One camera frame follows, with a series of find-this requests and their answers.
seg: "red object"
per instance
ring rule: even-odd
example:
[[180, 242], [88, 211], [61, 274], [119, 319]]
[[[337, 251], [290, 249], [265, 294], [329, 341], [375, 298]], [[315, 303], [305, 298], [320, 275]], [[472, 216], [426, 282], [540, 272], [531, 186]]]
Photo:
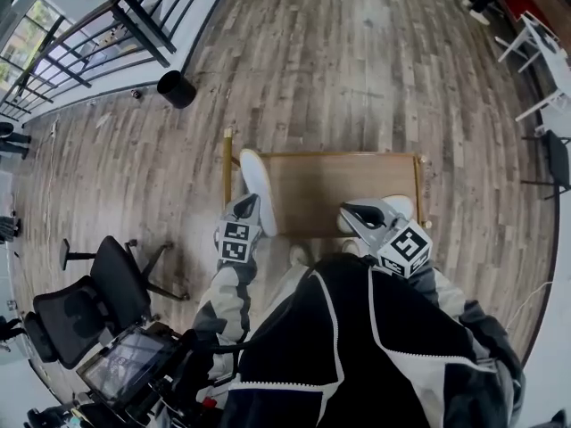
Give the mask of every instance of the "red object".
[[545, 14], [542, 10], [535, 4], [534, 0], [503, 0], [506, 4], [508, 11], [511, 13], [512, 17], [519, 21], [525, 12], [531, 13], [539, 22], [541, 22], [545, 27], [547, 27], [551, 32], [553, 29], [551, 25], [547, 22]]
[[207, 409], [214, 409], [217, 404], [218, 404], [218, 402], [215, 399], [208, 398], [208, 397], [204, 398], [203, 406], [206, 407]]

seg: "black trash can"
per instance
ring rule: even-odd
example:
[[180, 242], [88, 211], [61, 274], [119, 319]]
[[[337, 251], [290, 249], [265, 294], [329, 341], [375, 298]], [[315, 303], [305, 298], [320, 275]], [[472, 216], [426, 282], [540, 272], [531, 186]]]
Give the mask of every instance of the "black trash can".
[[196, 97], [194, 86], [176, 70], [169, 71], [161, 78], [157, 84], [157, 92], [179, 110], [186, 108]]

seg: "wooden table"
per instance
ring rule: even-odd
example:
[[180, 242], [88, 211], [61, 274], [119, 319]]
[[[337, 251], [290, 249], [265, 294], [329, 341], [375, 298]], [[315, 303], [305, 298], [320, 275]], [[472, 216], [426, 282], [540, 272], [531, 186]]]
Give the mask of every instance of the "wooden table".
[[571, 53], [571, 0], [534, 0], [559, 37], [561, 45]]

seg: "wooden floor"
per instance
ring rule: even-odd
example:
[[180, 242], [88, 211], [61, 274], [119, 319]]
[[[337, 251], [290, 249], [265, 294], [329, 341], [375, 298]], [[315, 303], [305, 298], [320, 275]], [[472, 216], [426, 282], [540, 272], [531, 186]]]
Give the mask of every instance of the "wooden floor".
[[[534, 119], [514, 121], [536, 100], [529, 77], [517, 74], [517, 58], [496, 62], [492, 35], [503, 26], [478, 25], [459, 1], [221, 0], [186, 73], [199, 91], [187, 109], [148, 90], [141, 101], [108, 95], [31, 122], [34, 155], [14, 180], [21, 309], [87, 273], [83, 262], [59, 269], [62, 238], [95, 251], [106, 235], [134, 237], [141, 258], [171, 240], [153, 279], [192, 300], [153, 296], [153, 310], [187, 329], [215, 269], [231, 125], [236, 149], [425, 154], [436, 265], [506, 325], [548, 277], [555, 206], [542, 201], [549, 188], [519, 183], [547, 176], [535, 145], [520, 140]], [[286, 270], [288, 247], [261, 242], [254, 314]], [[509, 329], [520, 356], [541, 304], [536, 295]], [[72, 373], [45, 370], [64, 398], [77, 388]]]

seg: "railing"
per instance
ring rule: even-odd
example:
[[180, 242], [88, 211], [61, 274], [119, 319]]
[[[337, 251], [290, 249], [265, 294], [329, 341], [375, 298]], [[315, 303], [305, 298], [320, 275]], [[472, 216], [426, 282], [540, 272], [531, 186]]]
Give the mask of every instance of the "railing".
[[[159, 47], [164, 46], [172, 54], [176, 52], [172, 38], [193, 1], [186, 0], [182, 6], [183, 0], [172, 0], [167, 9], [162, 8], [165, 0], [156, 0], [147, 5], [148, 11], [144, 8], [145, 0], [108, 0], [101, 4], [53, 41], [45, 40], [42, 44], [46, 47], [40, 46], [28, 67], [18, 67], [23, 71], [0, 100], [0, 116], [19, 121], [41, 104], [53, 103], [58, 95], [78, 86], [90, 88], [96, 79], [142, 63], [158, 62], [169, 67]], [[159, 8], [162, 8], [160, 19]], [[84, 35], [87, 26], [109, 20], [110, 16], [112, 23], [92, 35]], [[72, 43], [70, 39], [77, 34], [82, 35], [81, 41]], [[54, 56], [58, 46], [65, 46], [65, 52]]]

